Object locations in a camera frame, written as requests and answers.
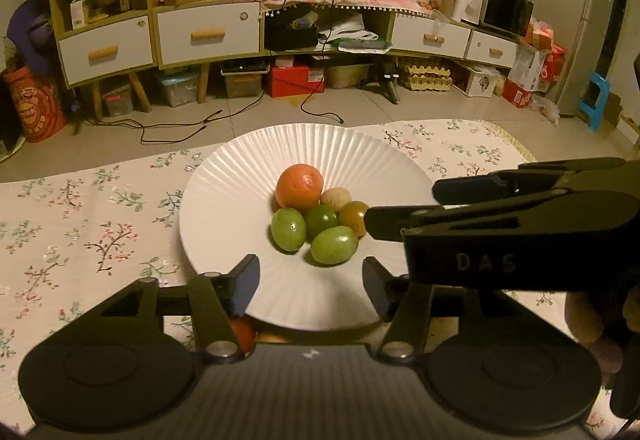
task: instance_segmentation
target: plastic bag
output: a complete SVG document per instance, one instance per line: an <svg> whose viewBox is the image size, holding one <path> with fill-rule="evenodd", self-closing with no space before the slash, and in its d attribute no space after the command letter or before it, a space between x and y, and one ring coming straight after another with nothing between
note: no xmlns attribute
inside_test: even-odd
<svg viewBox="0 0 640 440"><path fill-rule="evenodd" d="M560 122L560 111L551 100L543 97L542 95L533 94L527 107L530 110L542 113L542 115L550 120L554 126L558 126L558 123Z"/></svg>

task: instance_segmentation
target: white plate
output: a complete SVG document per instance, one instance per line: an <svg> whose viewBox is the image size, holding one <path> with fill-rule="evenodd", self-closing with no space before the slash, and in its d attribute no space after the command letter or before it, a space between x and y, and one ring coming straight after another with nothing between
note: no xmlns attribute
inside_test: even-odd
<svg viewBox="0 0 640 440"><path fill-rule="evenodd" d="M324 188L345 187L369 206L435 204L432 182L401 151L370 135L322 124L252 131L223 144L195 171L182 198L180 236L198 273L227 273L246 254L260 258L260 285L247 313L298 330L364 326L378 316L362 285L362 260L375 256L407 272L401 243L369 235L347 262L329 268L278 251L270 241L273 192L290 165L315 166Z"/></svg>

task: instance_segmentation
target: screw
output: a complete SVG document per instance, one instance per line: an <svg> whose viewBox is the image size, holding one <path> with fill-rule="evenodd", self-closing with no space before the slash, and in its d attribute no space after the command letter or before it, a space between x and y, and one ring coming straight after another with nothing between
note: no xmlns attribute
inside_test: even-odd
<svg viewBox="0 0 640 440"><path fill-rule="evenodd" d="M236 354L238 345L231 341L214 341L206 347L206 350L209 355L226 359Z"/></svg>
<svg viewBox="0 0 640 440"><path fill-rule="evenodd" d="M414 352L414 347L403 341L391 341L382 346L382 353L393 359L405 359Z"/></svg>

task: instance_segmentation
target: egg tray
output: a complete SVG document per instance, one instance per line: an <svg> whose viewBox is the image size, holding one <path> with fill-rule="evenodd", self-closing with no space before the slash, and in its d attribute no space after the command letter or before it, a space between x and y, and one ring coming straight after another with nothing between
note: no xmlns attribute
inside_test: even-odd
<svg viewBox="0 0 640 440"><path fill-rule="evenodd" d="M401 58L399 61L400 69L408 74L432 74L440 77L449 77L451 75L451 71L443 65L444 63L440 61L439 57L428 59Z"/></svg>
<svg viewBox="0 0 640 440"><path fill-rule="evenodd" d="M414 92L433 90L436 92L448 92L453 84L453 79L428 75L409 75L402 73L400 83L405 88Z"/></svg>

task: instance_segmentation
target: floral tablecloth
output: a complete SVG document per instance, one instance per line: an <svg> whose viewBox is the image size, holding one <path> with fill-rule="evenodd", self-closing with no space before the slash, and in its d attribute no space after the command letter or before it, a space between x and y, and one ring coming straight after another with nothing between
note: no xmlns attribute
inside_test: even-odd
<svg viewBox="0 0 640 440"><path fill-rule="evenodd" d="M533 157L487 122L424 120L356 128L386 141L430 178L513 168ZM171 152L75 173L0 184L0 422L33 422L17 372L37 343L141 276L184 283L178 211L193 171L219 145ZM569 334L561 293L511 293ZM191 319L167 319L187 346ZM589 418L596 436L622 425L603 390Z"/></svg>

